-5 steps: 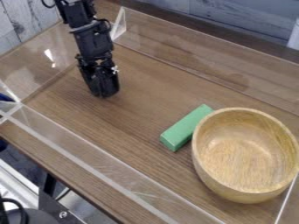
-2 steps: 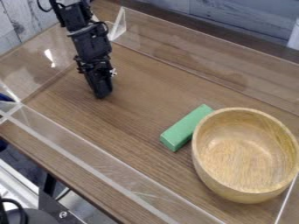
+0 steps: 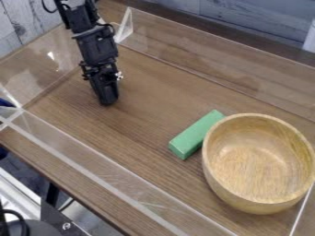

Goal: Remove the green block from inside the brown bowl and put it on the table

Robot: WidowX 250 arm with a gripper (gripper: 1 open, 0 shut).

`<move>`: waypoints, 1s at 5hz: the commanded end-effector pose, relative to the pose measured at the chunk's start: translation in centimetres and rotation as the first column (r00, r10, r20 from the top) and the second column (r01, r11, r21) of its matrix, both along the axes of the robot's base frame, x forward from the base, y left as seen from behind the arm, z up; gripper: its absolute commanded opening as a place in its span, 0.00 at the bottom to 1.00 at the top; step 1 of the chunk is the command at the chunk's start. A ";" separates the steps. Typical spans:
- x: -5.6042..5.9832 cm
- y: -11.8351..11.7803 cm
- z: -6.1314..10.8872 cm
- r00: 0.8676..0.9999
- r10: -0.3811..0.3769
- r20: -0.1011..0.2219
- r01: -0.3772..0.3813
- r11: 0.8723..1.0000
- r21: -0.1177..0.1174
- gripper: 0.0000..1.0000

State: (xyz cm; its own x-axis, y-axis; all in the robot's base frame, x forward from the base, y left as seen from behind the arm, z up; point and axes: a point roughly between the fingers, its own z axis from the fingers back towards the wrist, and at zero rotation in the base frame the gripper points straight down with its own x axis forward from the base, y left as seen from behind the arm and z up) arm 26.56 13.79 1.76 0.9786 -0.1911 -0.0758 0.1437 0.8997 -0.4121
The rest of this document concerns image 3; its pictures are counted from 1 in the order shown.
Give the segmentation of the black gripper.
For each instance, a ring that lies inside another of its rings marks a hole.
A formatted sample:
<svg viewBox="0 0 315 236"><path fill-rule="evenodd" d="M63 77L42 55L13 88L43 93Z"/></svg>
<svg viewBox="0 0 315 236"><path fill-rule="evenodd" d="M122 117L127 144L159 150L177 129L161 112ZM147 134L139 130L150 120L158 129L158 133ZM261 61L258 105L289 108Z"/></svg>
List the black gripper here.
<svg viewBox="0 0 315 236"><path fill-rule="evenodd" d="M113 104L119 99L121 72L117 66L119 48L115 35L113 25L97 25L73 36L83 57L79 65L85 80L90 80L102 105Z"/></svg>

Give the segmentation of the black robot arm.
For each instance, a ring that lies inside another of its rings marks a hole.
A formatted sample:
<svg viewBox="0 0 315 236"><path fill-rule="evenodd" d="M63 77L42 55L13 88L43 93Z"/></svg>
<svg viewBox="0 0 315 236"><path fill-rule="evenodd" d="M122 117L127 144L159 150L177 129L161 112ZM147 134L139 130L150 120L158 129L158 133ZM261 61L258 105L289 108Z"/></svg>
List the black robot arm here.
<svg viewBox="0 0 315 236"><path fill-rule="evenodd" d="M57 9L42 3L49 13L58 12L66 29L71 30L83 60L83 78L90 82L102 105L114 104L119 99L119 79L122 73L117 61L119 48L117 31L111 23L101 22L95 0L54 0Z"/></svg>

